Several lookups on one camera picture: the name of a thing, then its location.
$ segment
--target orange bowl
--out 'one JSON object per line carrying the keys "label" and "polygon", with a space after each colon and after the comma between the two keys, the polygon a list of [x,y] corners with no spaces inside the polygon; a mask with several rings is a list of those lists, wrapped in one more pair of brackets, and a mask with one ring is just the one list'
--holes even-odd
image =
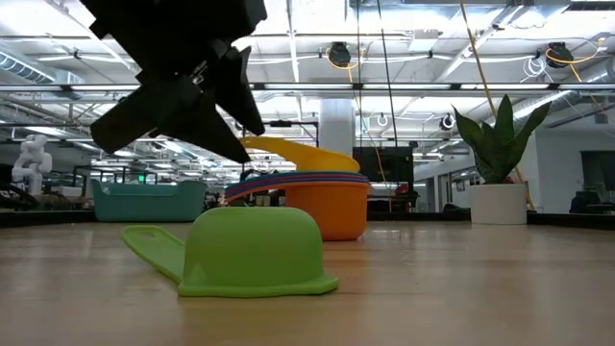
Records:
{"label": "orange bowl", "polygon": [[369,185],[307,183],[286,188],[286,205],[316,220],[323,240],[356,240],[365,231]]}

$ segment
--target teal storage bin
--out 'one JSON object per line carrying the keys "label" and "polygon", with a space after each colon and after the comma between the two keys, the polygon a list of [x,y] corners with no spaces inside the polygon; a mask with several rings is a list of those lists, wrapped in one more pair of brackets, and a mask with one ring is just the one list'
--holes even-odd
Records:
{"label": "teal storage bin", "polygon": [[192,222],[203,213],[207,186],[199,182],[177,185],[102,186],[92,180],[94,211],[107,222]]}

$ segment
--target computer monitor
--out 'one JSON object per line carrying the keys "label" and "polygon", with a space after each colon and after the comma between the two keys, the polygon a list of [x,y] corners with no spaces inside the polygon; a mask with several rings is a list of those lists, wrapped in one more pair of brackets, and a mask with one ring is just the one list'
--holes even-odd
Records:
{"label": "computer monitor", "polygon": [[411,147],[378,148],[381,157],[381,167],[374,147],[353,148],[353,158],[360,165],[360,173],[370,182],[382,182],[382,173],[387,182],[413,183],[414,162]]}

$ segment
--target white column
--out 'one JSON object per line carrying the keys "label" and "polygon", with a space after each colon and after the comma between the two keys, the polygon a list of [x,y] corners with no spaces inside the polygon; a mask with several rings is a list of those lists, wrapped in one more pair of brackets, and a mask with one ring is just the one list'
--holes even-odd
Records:
{"label": "white column", "polygon": [[351,157],[355,143],[353,100],[321,100],[318,130],[321,148]]}

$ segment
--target potted plant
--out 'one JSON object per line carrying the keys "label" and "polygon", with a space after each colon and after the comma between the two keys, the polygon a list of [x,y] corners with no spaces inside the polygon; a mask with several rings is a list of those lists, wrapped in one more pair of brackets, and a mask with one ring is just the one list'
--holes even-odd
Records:
{"label": "potted plant", "polygon": [[527,192],[524,184],[507,184],[506,178],[526,151],[529,136],[545,120],[551,103],[535,109],[515,131],[513,109],[507,95],[502,99],[495,126],[477,124],[455,109],[459,134],[474,151],[477,170],[485,180],[470,188],[472,222],[519,225],[527,223]]}

